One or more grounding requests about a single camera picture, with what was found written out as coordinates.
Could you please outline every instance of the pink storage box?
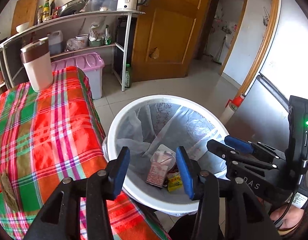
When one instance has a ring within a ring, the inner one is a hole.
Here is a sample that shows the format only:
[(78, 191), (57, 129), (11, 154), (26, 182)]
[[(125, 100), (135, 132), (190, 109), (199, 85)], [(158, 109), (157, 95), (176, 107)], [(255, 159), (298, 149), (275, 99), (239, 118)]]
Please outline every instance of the pink storage box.
[(93, 99), (102, 97), (102, 69), (104, 61), (96, 52), (61, 59), (51, 63), (52, 71), (75, 66), (84, 71), (88, 77)]

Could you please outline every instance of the blue gripper pad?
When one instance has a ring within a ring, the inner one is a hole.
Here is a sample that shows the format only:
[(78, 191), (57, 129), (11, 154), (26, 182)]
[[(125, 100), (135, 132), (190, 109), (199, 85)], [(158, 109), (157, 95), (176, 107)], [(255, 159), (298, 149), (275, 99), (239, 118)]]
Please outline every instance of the blue gripper pad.
[(188, 159), (188, 161), (190, 160), (189, 157), (187, 156), (187, 153), (186, 153), (184, 147), (182, 147), (182, 146), (178, 147), (176, 149), (177, 167), (178, 167), (178, 170), (179, 170), (181, 178), (182, 178), (185, 193), (187, 194), (187, 196), (190, 197), (190, 199), (193, 199), (194, 198), (193, 178), (190, 174), (190, 170), (189, 170), (189, 167), (188, 167), (188, 165), (190, 165), (190, 163), (186, 163), (185, 158)]
[(247, 154), (254, 152), (254, 148), (252, 147), (252, 145), (250, 145), (250, 143), (237, 139), (235, 137), (231, 137), (230, 135), (227, 135), (224, 138), (224, 142), (227, 146), (230, 146), (241, 153)]
[(123, 147), (116, 159), (115, 166), (109, 174), (109, 177), (113, 182), (114, 198), (116, 198), (121, 193), (130, 159), (131, 156), (129, 148)]

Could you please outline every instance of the plastic bag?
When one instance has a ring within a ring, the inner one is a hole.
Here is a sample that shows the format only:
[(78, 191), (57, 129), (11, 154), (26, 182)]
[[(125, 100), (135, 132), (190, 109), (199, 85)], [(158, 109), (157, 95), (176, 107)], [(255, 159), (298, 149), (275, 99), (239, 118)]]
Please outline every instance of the plastic bag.
[(116, 145), (117, 152), (123, 146), (129, 147), (129, 169), (145, 181), (150, 158), (161, 144), (174, 152), (177, 147), (183, 146), (201, 168), (213, 174), (223, 172), (226, 170), (225, 161), (207, 151), (206, 144), (211, 139), (224, 142), (213, 124), (201, 114), (185, 106), (156, 103), (129, 113), (118, 132)]
[(85, 47), (86, 45), (82, 43), (81, 41), (79, 41), (77, 38), (72, 38), (67, 41), (65, 52), (83, 49)]
[(104, 31), (100, 24), (94, 23), (89, 27), (89, 34), (90, 41), (99, 41), (104, 35)]
[(110, 34), (109, 26), (107, 25), (105, 27), (105, 39), (104, 39), (104, 44), (105, 45), (110, 45), (112, 43), (112, 36)]

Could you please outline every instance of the table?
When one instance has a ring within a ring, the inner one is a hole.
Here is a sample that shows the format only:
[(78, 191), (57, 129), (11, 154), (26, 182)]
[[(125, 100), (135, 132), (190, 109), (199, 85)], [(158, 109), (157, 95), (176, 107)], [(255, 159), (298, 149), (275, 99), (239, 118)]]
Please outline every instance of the table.
[[(64, 177), (89, 177), (105, 168), (105, 133), (83, 71), (55, 71), (54, 82), (36, 93), (29, 82), (0, 95), (0, 173), (6, 171), (20, 212), (0, 193), (0, 223), (23, 239), (41, 206)], [(108, 201), (115, 239), (168, 239), (124, 193)], [(81, 239), (86, 239), (85, 200), (81, 200)]]

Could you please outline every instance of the door frame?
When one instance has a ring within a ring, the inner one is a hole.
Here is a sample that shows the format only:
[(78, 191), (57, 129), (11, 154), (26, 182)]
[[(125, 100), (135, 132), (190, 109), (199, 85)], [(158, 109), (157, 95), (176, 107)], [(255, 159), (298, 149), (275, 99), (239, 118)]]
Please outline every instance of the door frame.
[[(236, 29), (236, 32), (233, 36), (233, 39), (231, 40), (231, 43), (230, 43), (230, 48), (227, 52), (227, 55), (225, 57), (225, 60), (224, 60), (224, 63), (222, 64), (220, 70), (219, 70), (219, 74), (221, 75), (225, 69), (225, 66), (227, 64), (227, 61), (229, 60), (229, 57), (231, 55), (231, 52), (233, 50), (233, 47), (234, 47), (234, 44), (236, 42), (236, 39), (237, 39), (237, 35), (239, 33), (239, 30), (241, 28), (241, 23), (243, 21), (243, 17), (244, 17), (244, 14), (245, 14), (245, 10), (246, 10), (246, 5), (247, 5), (247, 0), (244, 0), (243, 2), (243, 6), (241, 8), (241, 14), (240, 14), (240, 17), (239, 17), (239, 20), (238, 20), (238, 24), (237, 24), (237, 29)], [(216, 8), (211, 8), (214, 12), (209, 12), (210, 8), (208, 8), (208, 12), (207, 12), (207, 15), (209, 13), (214, 13), (215, 15), (215, 12), (216, 12)], [(209, 37), (209, 33), (211, 31), (211, 27), (212, 25), (209, 23), (208, 21), (208, 17), (206, 17), (206, 20), (205, 20), (205, 23), (204, 23), (204, 27), (203, 27), (203, 32), (202, 32), (202, 37), (201, 37), (201, 41), (200, 41), (200, 45), (198, 47), (198, 53), (197, 53), (197, 59), (201, 59), (202, 56), (203, 56), (203, 51), (204, 51), (204, 48), (206, 46), (206, 43), (207, 43), (207, 40), (208, 40), (208, 37)]]
[(280, 12), (280, 3), (281, 0), (272, 0), (272, 6), (271, 11), (269, 13), (269, 20), (268, 25), (265, 31), (265, 35), (263, 38), (263, 41), (259, 47), (259, 50), (256, 54), (256, 57), (254, 59), (254, 62), (243, 82), (241, 87), (239, 88), (236, 97), (240, 96), (241, 94), (245, 94), (247, 89), (249, 88), (250, 84), (254, 81), (254, 78), (261, 67), (261, 65), (264, 63), (265, 55), (268, 52), (268, 49), (270, 48), (270, 44), (273, 41), (273, 34), (275, 33), (278, 18), (279, 18), (279, 12)]

